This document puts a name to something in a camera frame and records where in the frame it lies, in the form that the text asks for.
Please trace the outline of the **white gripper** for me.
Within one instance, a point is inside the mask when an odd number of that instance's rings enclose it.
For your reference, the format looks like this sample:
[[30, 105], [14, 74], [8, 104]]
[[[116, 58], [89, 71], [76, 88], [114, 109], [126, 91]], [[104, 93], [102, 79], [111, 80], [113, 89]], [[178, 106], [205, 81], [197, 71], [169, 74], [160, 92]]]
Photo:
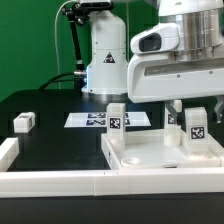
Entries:
[[215, 121], [222, 120], [224, 58], [176, 62], [170, 52], [134, 55], [128, 66], [127, 85], [128, 97], [134, 103], [167, 101], [169, 125], [183, 122], [182, 101], [175, 99], [206, 96], [217, 96]]

